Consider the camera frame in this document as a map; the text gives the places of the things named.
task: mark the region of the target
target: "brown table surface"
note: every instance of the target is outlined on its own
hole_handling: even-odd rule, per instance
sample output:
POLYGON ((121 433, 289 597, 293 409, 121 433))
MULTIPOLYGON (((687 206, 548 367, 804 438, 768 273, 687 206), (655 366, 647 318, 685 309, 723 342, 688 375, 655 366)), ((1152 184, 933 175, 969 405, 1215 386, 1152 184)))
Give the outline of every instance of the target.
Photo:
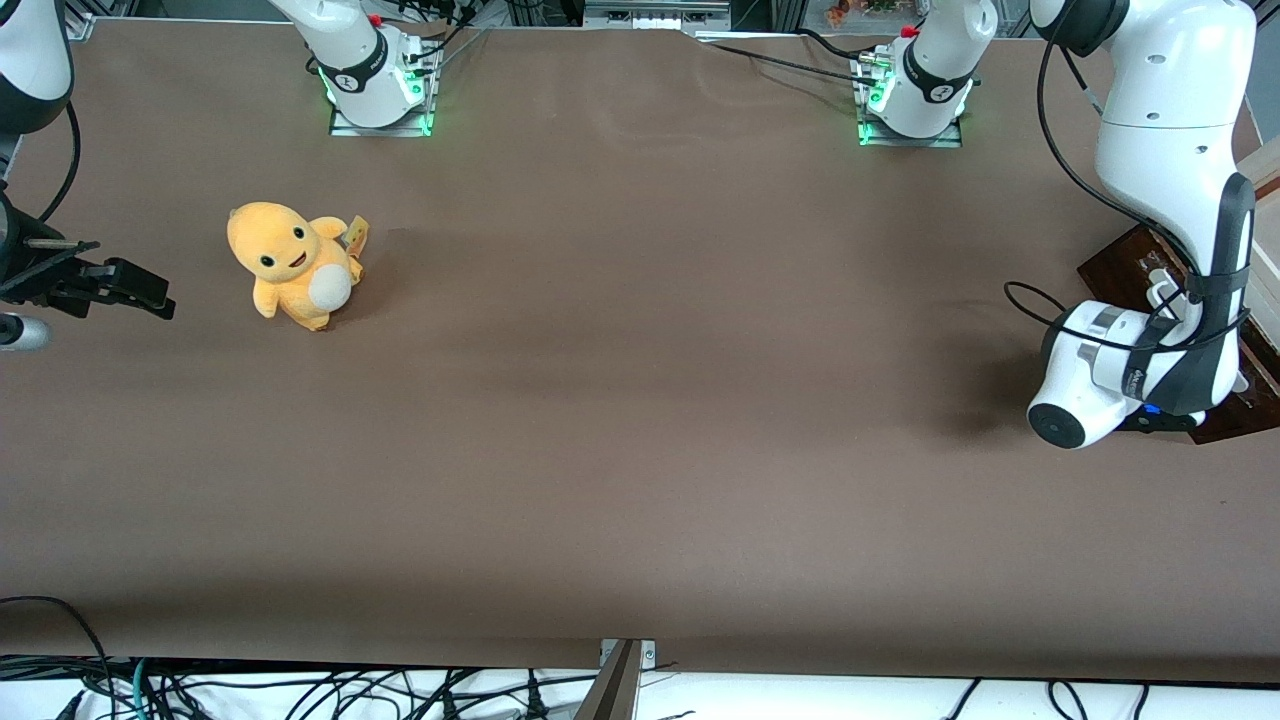
MULTIPOLYGON (((325 135, 287 26, 100 23, 54 225, 178 315, 33 310, 0 594, 120 655, 581 666, 655 637, 690 670, 1280 679, 1280 436, 1064 452, 1023 420, 1041 331, 1001 282, 1079 300, 1128 227, 1053 165, 1039 53, 995 42, 964 149, 929 151, 675 32, 493 32, 434 137, 361 140, 325 135), (372 224, 330 332, 253 311, 224 234, 253 200, 372 224)), ((1050 101, 1089 168, 1060 67, 1050 101)), ((38 210, 67 127, 28 140, 38 210)), ((4 614, 3 652, 87 650, 4 614)))

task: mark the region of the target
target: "metal bracket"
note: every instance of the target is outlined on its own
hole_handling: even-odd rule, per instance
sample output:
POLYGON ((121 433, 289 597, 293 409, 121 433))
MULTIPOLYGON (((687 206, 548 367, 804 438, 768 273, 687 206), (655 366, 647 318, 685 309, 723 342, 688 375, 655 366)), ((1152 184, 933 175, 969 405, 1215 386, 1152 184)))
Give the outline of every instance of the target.
MULTIPOLYGON (((600 667, 609 660, 609 653, 618 646, 618 641, 600 641, 600 667)), ((658 643, 654 641, 640 641, 640 669, 653 670, 658 666, 658 643)))
POLYGON ((634 720, 640 670, 646 661, 658 659, 653 641, 604 641, 600 643, 600 657, 604 665, 591 689, 586 691, 573 720, 634 720))
POLYGON ((874 86, 854 82, 854 105, 858 108, 858 143, 888 145, 893 147, 960 147, 960 120, 954 118, 937 137, 906 137, 893 132, 870 110, 879 102, 884 88, 893 79, 892 55, 888 45, 877 45, 876 50, 863 53, 849 60, 849 69, 855 78, 872 78, 874 86))

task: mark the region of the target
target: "cable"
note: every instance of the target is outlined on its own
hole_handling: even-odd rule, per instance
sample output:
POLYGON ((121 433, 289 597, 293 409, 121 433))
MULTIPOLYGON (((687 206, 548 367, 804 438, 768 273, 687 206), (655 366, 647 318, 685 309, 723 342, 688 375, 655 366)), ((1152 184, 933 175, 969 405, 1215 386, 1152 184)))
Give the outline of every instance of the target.
POLYGON ((347 696, 346 698, 338 698, 338 705, 335 705, 333 707, 333 719, 337 720, 338 716, 342 715, 342 712, 344 710, 347 710, 348 707, 351 707, 352 705, 355 705, 357 700, 360 700, 362 697, 371 697, 369 693, 372 692, 374 688, 376 688, 378 685, 385 683, 387 680, 390 680, 393 676, 396 676, 398 674, 399 674, 399 670, 392 670, 390 673, 388 673, 388 674, 383 675, 381 678, 378 678, 376 680, 374 680, 374 682, 369 683, 367 685, 365 685, 365 689, 360 691, 358 693, 356 693, 353 696, 347 696))
POLYGON ((1056 710, 1057 714, 1062 716, 1062 720, 1089 720, 1089 714, 1084 711, 1084 703, 1080 702, 1080 696, 1076 694, 1075 688, 1071 687, 1071 683, 1064 683, 1062 680, 1051 680, 1048 683, 1044 683, 1044 692, 1048 693, 1048 703, 1052 705, 1053 710, 1056 710), (1080 711, 1079 717, 1071 717, 1070 715, 1066 714, 1065 710, 1062 710, 1062 706, 1057 703, 1057 698, 1053 696, 1053 689, 1057 685, 1064 685, 1066 688, 1066 692, 1071 693, 1071 700, 1075 701, 1075 708, 1080 711))
POLYGON ((417 55, 410 55, 408 56, 408 61, 410 63, 416 63, 416 61, 419 61, 419 60, 421 60, 424 58, 430 58, 431 55, 435 55, 436 53, 444 50, 444 46, 448 45, 451 40, 453 40, 454 37, 457 37, 457 35, 460 32, 462 32, 462 28, 465 28, 465 27, 467 27, 466 23, 458 23, 453 28, 453 32, 451 32, 443 41, 440 41, 439 45, 436 45, 435 47, 431 47, 426 53, 419 53, 417 55))
POLYGON ((806 27, 803 27, 803 28, 797 29, 795 33, 796 35, 801 35, 804 37, 812 37, 813 40, 815 40, 818 42, 818 45, 822 45, 822 49, 826 50, 827 53, 831 53, 832 55, 836 55, 837 58, 844 58, 846 60, 856 60, 858 56, 861 55, 863 53, 869 53, 872 50, 876 50, 874 45, 872 45, 869 47, 863 47, 861 50, 841 50, 840 47, 836 47, 835 45, 832 45, 826 37, 818 35, 817 32, 814 32, 814 31, 812 31, 812 29, 809 29, 806 27))
POLYGON ((137 720, 151 720, 147 708, 142 706, 142 666, 146 662, 147 659, 143 657, 133 666, 133 712, 137 714, 137 720))
POLYGON ((476 40, 480 40, 481 37, 484 37, 485 33, 489 32, 490 29, 493 29, 493 28, 488 28, 488 27, 486 28, 480 28, 475 35, 472 35, 471 37, 468 37, 467 41, 462 44, 462 47, 458 47, 453 53, 449 53, 448 58, 440 60, 440 69, 443 70, 445 65, 448 65, 449 63, 452 63, 454 58, 457 58, 458 55, 461 55, 467 47, 471 46, 472 42, 475 42, 476 40))
POLYGON ((63 186, 58 188, 58 195, 54 195, 54 199, 49 201, 49 208, 45 208, 45 211, 40 214, 41 223, 54 217, 54 211, 63 204, 63 199, 70 191, 72 183, 76 182, 76 173, 79 170, 79 118, 76 117, 76 106, 72 105, 70 100, 67 101, 67 120, 72 126, 72 164, 67 168, 67 177, 63 178, 63 186))
POLYGON ((1071 54, 1066 51, 1065 45, 1059 45, 1057 49, 1062 51, 1062 59, 1066 60, 1066 67, 1070 68, 1071 77, 1075 78, 1075 85, 1080 86, 1080 92, 1083 92, 1084 96, 1089 99, 1089 105, 1093 105, 1093 109, 1101 117, 1102 104, 1098 102, 1098 96, 1093 94, 1092 88, 1089 88, 1089 83, 1084 81, 1084 76, 1080 74, 1080 68, 1075 67, 1075 60, 1071 58, 1071 54))
MULTIPOLYGON (((73 128, 78 127, 78 126, 76 126, 76 120, 74 120, 76 115, 72 111, 70 102, 67 104, 67 110, 68 110, 68 117, 73 118, 72 119, 72 127, 73 128)), ((74 161, 72 163, 72 167, 73 168, 76 167, 74 161)), ((97 653, 97 661, 99 661, 99 665, 100 665, 100 667, 102 670, 102 675, 106 679, 106 687, 111 688, 111 669, 108 666, 108 662, 106 662, 106 651, 102 650, 102 642, 97 639, 97 633, 95 633, 93 629, 88 626, 88 621, 84 620, 84 616, 81 615, 78 610, 76 610, 74 607, 72 607, 72 605, 69 602, 67 602, 65 600, 59 600, 56 597, 50 597, 50 596, 46 596, 46 594, 18 594, 18 596, 13 596, 13 597, 0 597, 0 605, 5 605, 5 603, 9 603, 9 602, 46 602, 49 605, 55 605, 55 606, 60 607, 64 612, 67 612, 68 615, 70 615, 72 619, 76 620, 76 624, 81 626, 81 630, 84 632, 84 635, 88 638, 88 642, 93 644, 93 652, 97 653)), ((111 720, 118 720, 118 717, 119 717, 118 708, 116 708, 116 701, 118 701, 118 698, 115 697, 114 688, 111 688, 111 693, 110 694, 111 694, 111 715, 110 715, 110 717, 111 717, 111 720)))
POLYGON ((837 78, 837 79, 842 79, 842 81, 846 81, 846 82, 855 82, 855 83, 859 83, 859 85, 868 85, 868 86, 876 85, 876 81, 873 81, 872 78, 854 77, 854 76, 847 74, 847 73, 835 73, 835 72, 831 72, 831 70, 824 70, 822 68, 812 68, 809 65, 801 65, 799 63, 792 63, 790 60, 780 60, 778 58, 769 58, 768 55, 760 55, 759 53, 751 53, 750 50, 740 50, 737 47, 728 47, 728 46, 724 46, 724 45, 717 45, 714 42, 712 42, 709 45, 712 47, 717 49, 717 50, 723 50, 726 53, 732 53, 735 55, 742 55, 744 58, 753 58, 755 60, 763 60, 765 63, 773 63, 774 65, 782 65, 785 68, 795 68, 797 70, 804 70, 806 73, 814 73, 814 74, 819 74, 819 76, 833 77, 833 78, 837 78))
POLYGON ((1133 706, 1133 720, 1142 720, 1142 708, 1147 707, 1147 696, 1149 694, 1151 694, 1151 685, 1143 683, 1142 692, 1138 693, 1138 705, 1133 706))
POLYGON ((965 703, 969 702, 969 696, 973 694, 973 691, 978 689, 978 683, 980 682, 982 678, 974 678, 973 682, 969 683, 969 687, 965 688, 963 693, 960 693, 960 700, 956 701, 956 706, 952 707, 951 712, 947 714, 947 716, 943 717, 942 720, 957 720, 960 717, 960 714, 964 712, 965 703))

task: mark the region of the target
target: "stuffed toy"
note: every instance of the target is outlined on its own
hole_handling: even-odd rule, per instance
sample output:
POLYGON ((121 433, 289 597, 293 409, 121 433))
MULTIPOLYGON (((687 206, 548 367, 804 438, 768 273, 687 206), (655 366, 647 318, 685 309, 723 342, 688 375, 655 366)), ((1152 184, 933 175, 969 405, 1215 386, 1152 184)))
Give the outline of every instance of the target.
POLYGON ((329 313, 342 307, 365 269, 369 223, 358 215, 351 227, 338 218, 310 223, 275 202, 250 202, 232 210, 227 240, 241 265, 253 273, 253 306, 264 318, 282 307, 308 331, 329 327, 329 313))

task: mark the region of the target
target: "black cable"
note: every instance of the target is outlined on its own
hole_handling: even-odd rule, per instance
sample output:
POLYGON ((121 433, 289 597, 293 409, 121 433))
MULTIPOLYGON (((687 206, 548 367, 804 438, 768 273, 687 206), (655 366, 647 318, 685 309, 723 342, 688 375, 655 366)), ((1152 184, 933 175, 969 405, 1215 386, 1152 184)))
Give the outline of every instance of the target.
POLYGON ((1080 68, 1075 67, 1075 60, 1071 59, 1071 54, 1066 51, 1066 46, 1059 45, 1057 49, 1062 51, 1062 59, 1066 60, 1066 67, 1071 69, 1071 77, 1075 78, 1075 85, 1079 85, 1080 90, 1088 92, 1089 83, 1084 82, 1084 76, 1080 74, 1080 68))
POLYGON ((797 70, 804 70, 806 73, 814 73, 814 74, 819 74, 819 76, 833 77, 833 78, 837 78, 837 79, 842 79, 842 81, 846 81, 846 82, 855 82, 855 83, 859 83, 859 85, 868 85, 868 86, 876 85, 876 81, 873 81, 872 78, 854 77, 854 76, 847 74, 847 73, 836 73, 836 72, 832 72, 832 70, 824 70, 822 68, 813 68, 813 67, 809 67, 809 65, 801 65, 799 63, 792 63, 790 60, 780 60, 778 58, 769 58, 768 55, 760 55, 759 53, 751 53, 750 50, 740 50, 737 47, 728 47, 728 46, 724 46, 724 45, 717 45, 714 42, 712 42, 709 45, 712 47, 717 49, 717 50, 723 50, 726 53, 732 53, 735 55, 742 55, 744 58, 753 58, 755 60, 763 60, 765 63, 773 63, 774 65, 782 65, 785 68, 795 68, 797 70))
MULTIPOLYGON (((73 172, 68 173, 68 178, 69 179, 68 179, 68 182, 63 183, 64 188, 65 187, 70 187, 70 179, 73 179, 76 177, 74 168, 78 164, 78 158, 79 158, 79 129, 78 129, 79 126, 76 123, 76 113, 74 113, 74 110, 72 110, 72 104, 70 102, 67 104, 67 113, 68 113, 68 117, 72 120, 72 128, 73 128, 74 136, 77 138, 76 140, 76 149, 77 150, 76 150, 76 160, 72 160, 73 172)), ((58 205, 55 204, 52 208, 56 209, 58 205)), ((116 720, 116 717, 118 717, 118 710, 116 710, 118 698, 115 697, 115 688, 113 687, 113 683, 111 683, 111 669, 108 666, 106 651, 102 650, 102 642, 97 639, 97 633, 93 632, 93 628, 88 626, 88 621, 84 620, 84 616, 81 615, 78 610, 76 610, 74 607, 72 607, 72 605, 69 602, 67 602, 65 600, 60 600, 60 598, 56 598, 56 597, 50 597, 50 596, 46 596, 46 594, 18 594, 18 596, 13 596, 13 597, 0 597, 0 605, 5 605, 5 603, 9 603, 9 602, 45 602, 45 603, 49 603, 49 605, 55 605, 55 606, 60 607, 64 612, 67 612, 68 615, 70 615, 73 620, 76 620, 76 624, 79 625, 81 630, 84 632, 84 635, 88 638, 88 642, 93 644, 93 652, 97 653, 97 662, 99 662, 99 666, 102 670, 104 678, 106 679, 106 687, 111 689, 111 720, 116 720)))
POLYGON ((416 63, 416 61, 419 61, 419 60, 421 60, 424 58, 430 58, 431 55, 435 55, 436 53, 444 50, 444 46, 448 45, 451 40, 453 40, 454 37, 457 37, 457 35, 460 32, 462 32, 462 28, 465 28, 465 27, 467 27, 466 23, 457 24, 453 28, 453 32, 451 32, 448 36, 445 36, 445 38, 443 41, 440 41, 439 45, 436 45, 435 47, 431 47, 426 53, 419 53, 417 55, 410 55, 408 56, 408 61, 410 63, 416 63))
MULTIPOLYGON (((1249 311, 1248 307, 1240 307, 1240 314, 1236 315, 1235 320, 1231 320, 1231 323, 1229 323, 1228 325, 1225 325, 1221 329, 1215 331, 1215 332, 1212 332, 1212 333, 1210 333, 1210 334, 1207 334, 1204 337, 1196 337, 1193 340, 1187 340, 1187 341, 1176 342, 1176 343, 1172 343, 1172 345, 1160 345, 1160 343, 1153 343, 1153 345, 1125 345, 1123 342, 1112 342, 1110 340, 1103 340, 1101 337, 1094 337, 1094 336, 1091 336, 1091 334, 1085 334, 1085 333, 1082 333, 1082 332, 1073 331, 1071 328, 1064 327, 1061 323, 1057 322, 1057 319, 1052 319, 1051 320, 1051 319, 1041 315, 1039 313, 1036 313, 1034 310, 1030 310, 1029 307, 1027 307, 1025 305, 1023 305, 1021 302, 1019 302, 1016 297, 1014 297, 1014 293, 1009 291, 1009 288, 1011 288, 1011 287, 1018 287, 1018 288, 1021 288, 1021 290, 1029 290, 1030 292, 1034 292, 1036 295, 1038 295, 1038 296, 1043 297, 1044 300, 1048 300, 1050 302, 1052 302, 1059 309, 1060 313, 1065 313, 1066 311, 1066 306, 1064 306, 1061 302, 1059 302, 1057 299, 1055 299, 1050 293, 1044 292, 1043 290, 1041 290, 1041 288, 1038 288, 1038 287, 1036 287, 1033 284, 1028 284, 1028 283, 1018 282, 1018 281, 1009 281, 1009 282, 1006 282, 1005 283, 1005 297, 1009 300, 1009 302, 1014 307, 1016 307, 1019 311, 1021 311, 1028 318, 1038 322, 1039 324, 1042 324, 1044 327, 1055 328, 1056 331, 1066 333, 1066 334, 1069 334, 1071 337, 1078 337, 1080 340, 1087 340, 1089 342, 1101 345, 1103 347, 1112 347, 1115 350, 1124 350, 1124 351, 1128 351, 1128 352, 1139 352, 1139 351, 1140 352, 1146 352, 1146 351, 1152 351, 1152 352, 1160 354, 1160 352, 1184 352, 1184 351, 1188 351, 1188 350, 1196 350, 1198 347, 1202 347, 1202 346, 1210 345, 1211 342, 1217 341, 1219 338, 1226 336, 1231 331, 1238 329, 1242 324, 1244 324, 1244 320, 1247 320, 1249 318, 1249 314, 1251 314, 1251 311, 1249 311)), ((1171 302, 1174 297, 1175 297, 1174 295, 1171 295, 1170 297, 1166 297, 1165 301, 1161 302, 1160 307, 1157 307, 1156 311, 1158 313, 1160 310, 1164 310, 1165 307, 1167 307, 1169 302, 1171 302)))
POLYGON ((156 689, 151 687, 150 682, 142 683, 142 694, 147 698, 147 707, 155 708, 155 714, 152 715, 148 710, 148 715, 152 717, 159 716, 163 720, 174 720, 173 711, 169 710, 169 706, 161 701, 164 694, 156 693, 156 689))
POLYGON ((1080 696, 1076 694, 1075 688, 1071 687, 1071 683, 1064 683, 1062 680, 1051 680, 1048 683, 1044 683, 1044 692, 1048 694, 1050 705, 1052 705, 1053 710, 1056 710, 1057 714, 1062 716, 1062 720, 1089 720, 1089 714, 1084 711, 1084 703, 1080 702, 1080 696), (1070 715, 1066 714, 1065 710, 1062 710, 1062 706, 1057 703, 1057 697, 1055 697, 1053 694, 1053 691, 1055 688, 1057 688, 1057 685, 1065 687, 1066 692, 1071 694, 1071 700, 1075 701, 1075 708, 1080 711, 1079 717, 1071 717, 1070 715))
POLYGON ((293 714, 297 712, 300 707, 302 707, 302 703, 306 702, 308 697, 311 697, 311 693, 314 693, 314 692, 316 692, 316 691, 320 689, 320 685, 323 685, 325 683, 332 683, 332 682, 337 680, 337 678, 338 678, 337 673, 329 673, 328 678, 325 678, 324 680, 320 680, 320 682, 315 683, 311 687, 311 689, 308 689, 307 692, 302 693, 302 697, 300 697, 297 700, 297 702, 293 703, 293 707, 291 707, 289 711, 284 714, 284 720, 289 720, 291 717, 293 717, 293 714))
POLYGON ((974 678, 973 682, 969 683, 969 687, 965 688, 963 693, 960 693, 960 700, 956 701, 956 706, 952 707, 951 712, 947 714, 947 716, 943 717, 942 720, 957 720, 960 717, 960 714, 964 712, 965 703, 969 702, 969 696, 973 694, 973 691, 978 689, 978 683, 980 682, 982 678, 974 678))
POLYGON ((1133 720, 1142 720, 1142 708, 1147 707, 1147 696, 1149 694, 1151 694, 1151 685, 1143 683, 1142 692, 1138 693, 1138 705, 1133 706, 1133 720))
POLYGON ((352 705, 355 705, 357 700, 360 700, 362 697, 371 697, 369 693, 372 692, 374 688, 376 688, 378 685, 385 683, 387 680, 390 680, 396 675, 399 675, 399 670, 392 670, 390 673, 383 675, 381 678, 378 678, 376 680, 372 680, 371 683, 369 683, 367 685, 365 685, 365 689, 360 691, 358 693, 356 693, 353 696, 347 696, 346 698, 338 698, 338 705, 333 706, 333 720, 337 720, 338 716, 342 715, 343 711, 346 711, 348 707, 351 707, 352 705))
POLYGON ((874 45, 872 45, 869 47, 863 47, 861 50, 841 50, 840 47, 836 47, 835 45, 832 45, 826 37, 818 35, 817 32, 814 32, 814 31, 812 31, 812 29, 809 29, 806 27, 803 27, 803 28, 797 29, 796 35, 803 35, 805 37, 812 37, 813 40, 815 40, 818 42, 818 45, 822 45, 822 49, 826 50, 827 53, 831 53, 832 55, 836 55, 837 58, 844 58, 846 60, 856 60, 858 56, 861 55, 863 53, 868 53, 870 50, 876 50, 874 45))
POLYGON ((534 675, 532 667, 529 669, 529 698, 525 702, 525 717, 527 720, 547 720, 547 714, 550 708, 543 702, 543 693, 538 689, 538 675, 534 675))
POLYGON ((58 188, 58 195, 49 201, 49 208, 40 214, 40 222, 49 222, 49 218, 54 217, 54 210, 63 204, 63 199, 72 188, 72 183, 76 182, 76 173, 79 170, 79 152, 81 152, 81 136, 79 136, 79 118, 76 117, 76 106, 72 101, 67 101, 67 120, 72 126, 72 164, 67 168, 67 177, 63 178, 63 186, 58 188))

